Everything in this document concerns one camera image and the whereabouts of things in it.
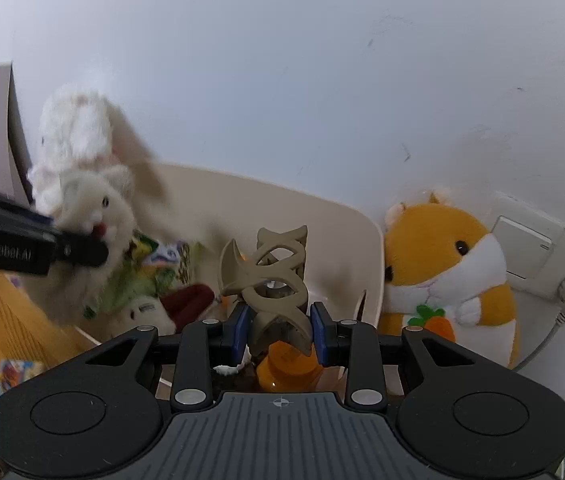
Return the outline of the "white rabbit plush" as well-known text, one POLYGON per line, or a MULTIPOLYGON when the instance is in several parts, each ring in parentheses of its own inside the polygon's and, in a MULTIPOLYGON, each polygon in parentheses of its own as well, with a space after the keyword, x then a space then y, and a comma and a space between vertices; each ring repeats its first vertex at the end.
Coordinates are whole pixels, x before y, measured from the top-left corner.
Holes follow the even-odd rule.
POLYGON ((54 263, 46 276, 22 278, 51 322, 80 322, 121 266, 133 240, 134 177, 113 151, 111 106, 97 91, 61 87, 40 115, 40 149, 28 170, 34 205, 56 228, 96 237, 108 248, 100 266, 54 263))

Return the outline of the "beige twisted hair claw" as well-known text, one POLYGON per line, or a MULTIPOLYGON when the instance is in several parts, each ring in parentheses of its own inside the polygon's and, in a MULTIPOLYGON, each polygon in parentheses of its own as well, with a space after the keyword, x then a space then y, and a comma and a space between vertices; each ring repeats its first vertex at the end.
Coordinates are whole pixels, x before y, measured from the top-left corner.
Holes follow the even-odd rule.
POLYGON ((247 346, 254 356, 276 341, 309 354, 313 342, 304 283, 307 227, 287 232, 259 229, 255 252, 243 257, 235 240, 220 253, 220 292, 250 307, 247 346))

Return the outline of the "orange plastic bottle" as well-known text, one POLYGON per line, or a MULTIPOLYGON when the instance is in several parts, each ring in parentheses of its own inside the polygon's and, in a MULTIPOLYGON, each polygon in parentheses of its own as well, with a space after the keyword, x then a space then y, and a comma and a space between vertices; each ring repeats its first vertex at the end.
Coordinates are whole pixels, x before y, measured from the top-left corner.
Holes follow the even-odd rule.
POLYGON ((287 342, 276 341, 256 367, 256 377, 265 392, 312 392, 323 371, 314 347, 304 354, 287 342))

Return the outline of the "colourful snack bag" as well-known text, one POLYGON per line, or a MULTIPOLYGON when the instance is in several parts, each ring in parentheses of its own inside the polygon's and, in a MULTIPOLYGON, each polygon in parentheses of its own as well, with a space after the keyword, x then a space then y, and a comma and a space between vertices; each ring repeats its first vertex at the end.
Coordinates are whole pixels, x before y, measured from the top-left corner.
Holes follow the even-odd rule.
POLYGON ((187 240, 163 243, 135 230, 121 262, 85 307, 86 315, 115 314, 137 297, 161 298, 190 285, 199 248, 187 240))

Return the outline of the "beige plastic storage bin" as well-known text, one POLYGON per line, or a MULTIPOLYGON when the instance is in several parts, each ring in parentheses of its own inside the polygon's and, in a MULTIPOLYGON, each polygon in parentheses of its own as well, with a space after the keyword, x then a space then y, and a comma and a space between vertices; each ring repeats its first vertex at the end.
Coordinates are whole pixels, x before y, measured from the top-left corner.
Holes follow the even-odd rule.
POLYGON ((336 320, 376 325, 383 306, 383 236, 360 211, 257 180, 161 162, 136 162, 138 229, 190 246, 189 283, 228 302, 247 296, 255 358, 282 340, 303 352, 302 321, 320 301, 336 320))

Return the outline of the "orange white hamster plush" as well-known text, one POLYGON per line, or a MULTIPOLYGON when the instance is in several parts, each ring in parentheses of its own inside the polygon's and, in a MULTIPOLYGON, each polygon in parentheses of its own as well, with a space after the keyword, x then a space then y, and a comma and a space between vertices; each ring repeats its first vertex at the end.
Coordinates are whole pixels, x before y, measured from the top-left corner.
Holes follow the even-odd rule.
POLYGON ((517 308, 496 237, 469 212, 431 193, 386 214, 385 292, 378 332, 424 328, 511 367, 517 308))

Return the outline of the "white wall socket panel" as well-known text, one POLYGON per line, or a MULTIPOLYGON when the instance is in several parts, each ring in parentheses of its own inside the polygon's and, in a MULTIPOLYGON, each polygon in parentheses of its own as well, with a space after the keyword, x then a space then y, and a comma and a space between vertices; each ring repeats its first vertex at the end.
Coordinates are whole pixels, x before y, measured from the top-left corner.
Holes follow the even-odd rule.
POLYGON ((511 287, 552 301, 565 278, 565 222, 497 193, 485 224, 503 249, 511 287))

